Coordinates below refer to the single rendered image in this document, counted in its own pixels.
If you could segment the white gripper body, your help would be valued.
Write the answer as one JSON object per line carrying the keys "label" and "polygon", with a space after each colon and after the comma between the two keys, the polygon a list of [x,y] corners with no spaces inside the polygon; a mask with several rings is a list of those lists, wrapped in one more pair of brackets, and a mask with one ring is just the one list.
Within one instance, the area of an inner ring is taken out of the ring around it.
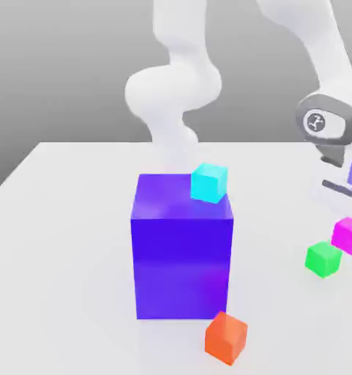
{"label": "white gripper body", "polygon": [[322,185],[319,180],[312,183],[311,195],[317,204],[324,205],[332,212],[352,218],[352,197]]}

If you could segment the small magenta cube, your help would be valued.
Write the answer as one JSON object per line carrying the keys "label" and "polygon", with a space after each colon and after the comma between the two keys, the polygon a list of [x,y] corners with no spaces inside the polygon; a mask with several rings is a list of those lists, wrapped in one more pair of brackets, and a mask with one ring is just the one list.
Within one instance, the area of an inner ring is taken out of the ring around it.
{"label": "small magenta cube", "polygon": [[352,255],[352,218],[344,218],[335,223],[331,243]]}

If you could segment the small green cube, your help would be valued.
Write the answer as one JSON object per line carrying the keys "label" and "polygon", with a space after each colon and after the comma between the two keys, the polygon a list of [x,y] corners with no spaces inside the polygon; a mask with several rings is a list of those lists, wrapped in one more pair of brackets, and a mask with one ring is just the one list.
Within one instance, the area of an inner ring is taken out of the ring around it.
{"label": "small green cube", "polygon": [[329,277],[338,271],[342,251],[331,243],[323,241],[307,249],[305,267],[321,278]]}

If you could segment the small cyan cube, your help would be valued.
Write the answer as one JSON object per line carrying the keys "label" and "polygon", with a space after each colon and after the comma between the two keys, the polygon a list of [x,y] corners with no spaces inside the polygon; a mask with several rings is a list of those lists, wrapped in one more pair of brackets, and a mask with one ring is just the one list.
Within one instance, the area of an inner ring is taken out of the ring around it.
{"label": "small cyan cube", "polygon": [[227,193],[227,184],[227,167],[202,163],[191,174],[190,197],[218,204]]}

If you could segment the small orange cube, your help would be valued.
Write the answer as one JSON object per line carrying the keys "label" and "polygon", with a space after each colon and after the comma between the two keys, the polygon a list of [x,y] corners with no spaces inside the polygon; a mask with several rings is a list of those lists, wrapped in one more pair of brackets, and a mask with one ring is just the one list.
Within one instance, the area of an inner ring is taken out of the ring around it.
{"label": "small orange cube", "polygon": [[220,311],[206,328],[205,352],[233,365],[247,340],[247,323]]}

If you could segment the large purple box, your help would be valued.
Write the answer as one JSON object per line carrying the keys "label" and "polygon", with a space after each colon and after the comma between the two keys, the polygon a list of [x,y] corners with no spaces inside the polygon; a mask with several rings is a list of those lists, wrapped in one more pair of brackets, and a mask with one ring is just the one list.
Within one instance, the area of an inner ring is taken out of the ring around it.
{"label": "large purple box", "polygon": [[140,174],[130,218],[138,319],[213,319],[225,311],[233,213],[190,197],[189,174]]}

